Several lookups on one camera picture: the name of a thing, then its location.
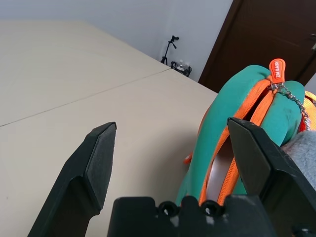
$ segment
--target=beige table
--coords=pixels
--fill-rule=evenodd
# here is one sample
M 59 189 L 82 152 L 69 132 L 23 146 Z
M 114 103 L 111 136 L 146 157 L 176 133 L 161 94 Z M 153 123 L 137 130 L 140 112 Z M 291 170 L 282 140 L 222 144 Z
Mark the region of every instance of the beige table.
M 26 23 L 1 22 L 0 26 L 15 34 L 10 27 L 14 29 L 19 24 Z M 122 59 L 115 50 L 104 54 L 105 61 L 116 57 L 118 60 L 107 64 L 109 68 L 104 71 L 100 69 L 105 69 L 104 65 L 96 66 L 98 71 L 91 77 L 83 68 L 74 66 L 72 70 L 80 70 L 77 73 L 62 64 L 55 65 L 54 76 L 36 79 L 39 87 L 29 85 L 22 90 L 28 83 L 21 77 L 7 87 L 14 96 L 1 94 L 1 121 L 8 125 L 0 127 L 0 236 L 27 235 L 64 162 L 91 129 L 109 121 L 118 125 L 112 176 L 104 209 L 91 219 L 86 236 L 106 236 L 113 201 L 118 197 L 152 196 L 156 202 L 174 200 L 186 172 L 182 159 L 194 147 L 200 120 L 216 93 L 174 70 L 166 70 L 159 62 L 84 23 L 36 24 L 58 31 L 61 44 L 63 34 L 67 34 L 62 30 L 65 26 L 82 34 L 88 31 L 90 38 L 100 42 L 99 47 L 118 45 L 116 51 Z M 82 47 L 94 47 L 90 45 L 92 39 L 82 43 Z M 23 52 L 30 48 L 25 45 Z M 58 47 L 56 53 L 62 54 L 65 48 Z M 130 53 L 135 55 L 137 63 L 124 61 Z M 73 65 L 91 56 L 85 52 L 78 54 Z M 50 54 L 42 55 L 43 75 L 45 68 L 51 66 L 50 59 Z M 122 72 L 122 61 L 127 67 L 129 63 L 134 65 L 135 73 Z M 37 65 L 37 60 L 30 60 L 27 68 L 35 73 Z M 11 69 L 12 72 L 8 69 L 4 72 L 1 68 L 0 73 L 11 76 L 15 73 Z M 78 80 L 80 74 L 86 76 Z M 32 75 L 26 80 L 34 81 Z M 1 84 L 10 82 L 1 77 Z M 28 101 L 28 109 L 23 108 L 23 100 Z

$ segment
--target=black stand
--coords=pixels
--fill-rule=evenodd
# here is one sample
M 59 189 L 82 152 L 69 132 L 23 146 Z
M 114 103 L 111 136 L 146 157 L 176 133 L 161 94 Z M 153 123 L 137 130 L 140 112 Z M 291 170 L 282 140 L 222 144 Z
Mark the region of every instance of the black stand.
M 175 37 L 175 36 L 172 36 L 171 40 L 168 41 L 168 47 L 167 47 L 167 50 L 166 50 L 166 53 L 164 54 L 164 56 L 162 57 L 162 60 L 160 62 L 164 63 L 166 61 L 166 65 L 168 65 L 168 59 L 167 59 L 167 52 L 168 52 L 168 49 L 169 49 L 169 45 L 172 44 L 174 48 L 177 48 L 175 45 L 174 45 L 174 41 L 175 40 L 178 40 L 179 37 Z

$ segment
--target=table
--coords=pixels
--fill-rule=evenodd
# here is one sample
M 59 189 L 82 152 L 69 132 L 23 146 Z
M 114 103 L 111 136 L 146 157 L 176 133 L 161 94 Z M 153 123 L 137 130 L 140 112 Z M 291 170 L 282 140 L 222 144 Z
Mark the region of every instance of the table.
M 175 199 L 187 170 L 182 160 L 194 147 L 215 92 L 86 23 L 4 21 L 3 29 L 1 38 L 23 29 L 26 39 L 17 39 L 20 50 L 12 46 L 12 53 L 0 48 L 0 64 L 10 66 L 0 68 L 1 236 L 28 234 L 65 161 L 87 133 L 109 121 L 118 126 L 113 170 L 104 208 L 86 236 L 106 236 L 118 197 Z M 59 46 L 49 49 L 52 54 L 45 46 L 32 53 L 32 37 L 53 44 L 46 32 L 54 32 Z M 67 58 L 76 46 L 85 50 L 64 61 L 72 66 L 57 63 L 56 55 Z

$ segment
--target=silver chain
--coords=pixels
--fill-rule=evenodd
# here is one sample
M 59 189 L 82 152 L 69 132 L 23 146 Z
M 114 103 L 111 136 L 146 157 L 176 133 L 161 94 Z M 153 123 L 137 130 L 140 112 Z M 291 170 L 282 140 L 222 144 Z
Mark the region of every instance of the silver chain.
M 293 95 L 291 93 L 291 91 L 289 91 L 289 89 L 284 85 L 284 83 L 271 83 L 271 86 L 269 87 L 269 89 L 271 89 L 272 91 L 274 91 L 275 89 L 277 90 L 278 93 L 280 93 L 281 95 L 285 95 L 288 99 L 295 101 L 295 103 L 298 105 L 298 107 L 301 110 L 301 113 L 303 115 L 303 122 L 306 126 L 306 130 L 310 131 L 311 126 L 311 120 L 310 120 L 310 116 L 307 114 L 302 102 L 296 98 L 295 95 Z

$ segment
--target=orange zipper pull tab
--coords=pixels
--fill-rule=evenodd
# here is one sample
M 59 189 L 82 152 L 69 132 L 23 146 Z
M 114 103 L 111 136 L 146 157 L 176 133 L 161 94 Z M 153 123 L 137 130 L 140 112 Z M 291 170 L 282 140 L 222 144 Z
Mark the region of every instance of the orange zipper pull tab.
M 285 82 L 285 61 L 283 59 L 277 58 L 272 60 L 269 69 L 273 83 L 277 84 Z

